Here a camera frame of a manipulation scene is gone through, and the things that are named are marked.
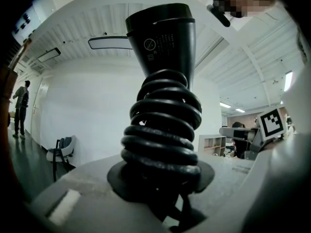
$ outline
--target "warning symbol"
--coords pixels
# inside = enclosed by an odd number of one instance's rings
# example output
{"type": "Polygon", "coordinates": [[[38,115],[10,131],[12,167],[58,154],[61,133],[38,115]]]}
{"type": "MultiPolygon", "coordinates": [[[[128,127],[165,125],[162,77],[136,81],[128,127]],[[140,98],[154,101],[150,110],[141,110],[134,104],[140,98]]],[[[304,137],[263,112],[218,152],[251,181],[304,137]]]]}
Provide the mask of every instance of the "warning symbol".
{"type": "Polygon", "coordinates": [[[153,39],[147,39],[144,42],[144,47],[146,48],[146,50],[152,51],[156,48],[156,42],[153,39]]]}

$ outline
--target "door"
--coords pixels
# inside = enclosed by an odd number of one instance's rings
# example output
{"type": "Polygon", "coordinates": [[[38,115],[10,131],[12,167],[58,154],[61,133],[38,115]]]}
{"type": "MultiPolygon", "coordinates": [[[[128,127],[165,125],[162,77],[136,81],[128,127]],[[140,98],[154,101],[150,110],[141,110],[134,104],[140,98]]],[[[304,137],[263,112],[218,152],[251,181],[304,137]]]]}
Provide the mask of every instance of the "door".
{"type": "Polygon", "coordinates": [[[37,91],[37,95],[35,97],[35,105],[32,111],[33,114],[31,120],[31,136],[35,140],[35,142],[39,145],[41,145],[40,127],[41,127],[42,106],[47,91],[49,89],[52,77],[53,76],[46,76],[42,79],[41,84],[37,91]]]}

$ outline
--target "black coiled cord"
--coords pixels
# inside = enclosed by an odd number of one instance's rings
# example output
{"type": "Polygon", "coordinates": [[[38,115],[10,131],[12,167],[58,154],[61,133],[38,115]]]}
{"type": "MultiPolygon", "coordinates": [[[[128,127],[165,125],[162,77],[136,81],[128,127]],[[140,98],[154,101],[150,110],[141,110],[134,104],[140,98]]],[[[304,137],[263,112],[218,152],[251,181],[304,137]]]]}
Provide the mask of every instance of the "black coiled cord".
{"type": "Polygon", "coordinates": [[[149,75],[130,110],[131,126],[121,140],[122,158],[182,177],[198,176],[192,141],[201,112],[200,101],[187,89],[181,72],[164,69],[149,75]]]}

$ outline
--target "ceiling light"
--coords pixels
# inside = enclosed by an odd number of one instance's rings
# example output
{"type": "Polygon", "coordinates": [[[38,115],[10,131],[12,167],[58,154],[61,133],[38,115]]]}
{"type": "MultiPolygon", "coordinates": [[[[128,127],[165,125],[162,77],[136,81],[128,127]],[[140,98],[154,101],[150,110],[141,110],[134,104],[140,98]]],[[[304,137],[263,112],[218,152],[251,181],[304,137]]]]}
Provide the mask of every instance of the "ceiling light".
{"type": "Polygon", "coordinates": [[[291,87],[292,77],[293,77],[293,72],[292,71],[286,73],[286,80],[285,80],[284,91],[287,91],[291,87]]]}
{"type": "Polygon", "coordinates": [[[241,109],[236,109],[236,111],[238,111],[238,112],[242,112],[242,113],[244,113],[244,112],[245,112],[244,110],[241,110],[241,109]]]}
{"type": "Polygon", "coordinates": [[[49,60],[49,59],[52,59],[52,58],[57,57],[57,56],[60,55],[60,54],[61,54],[60,50],[58,50],[58,48],[54,48],[54,49],[52,49],[52,50],[46,52],[45,54],[41,55],[41,56],[38,58],[38,60],[39,60],[40,62],[45,62],[45,61],[47,61],[47,60],[49,60]]]}
{"type": "Polygon", "coordinates": [[[92,49],[133,49],[126,36],[104,36],[89,39],[92,49]]]}
{"type": "Polygon", "coordinates": [[[224,103],[220,103],[220,106],[222,106],[222,107],[226,107],[226,108],[231,108],[231,106],[230,106],[230,105],[226,105],[226,104],[224,104],[224,103]]]}

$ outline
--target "floor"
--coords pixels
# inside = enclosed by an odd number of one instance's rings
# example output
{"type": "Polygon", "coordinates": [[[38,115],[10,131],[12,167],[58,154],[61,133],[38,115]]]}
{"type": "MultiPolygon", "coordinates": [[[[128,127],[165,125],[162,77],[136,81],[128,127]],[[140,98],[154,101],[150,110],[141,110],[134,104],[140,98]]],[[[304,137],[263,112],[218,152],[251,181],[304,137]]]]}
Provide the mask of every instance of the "floor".
{"type": "MultiPolygon", "coordinates": [[[[52,164],[46,160],[46,151],[32,140],[29,133],[26,132],[25,140],[12,137],[13,133],[14,131],[8,130],[14,170],[27,200],[31,202],[53,184],[52,164]]],[[[59,179],[66,173],[62,163],[58,163],[56,177],[59,179]]]]}

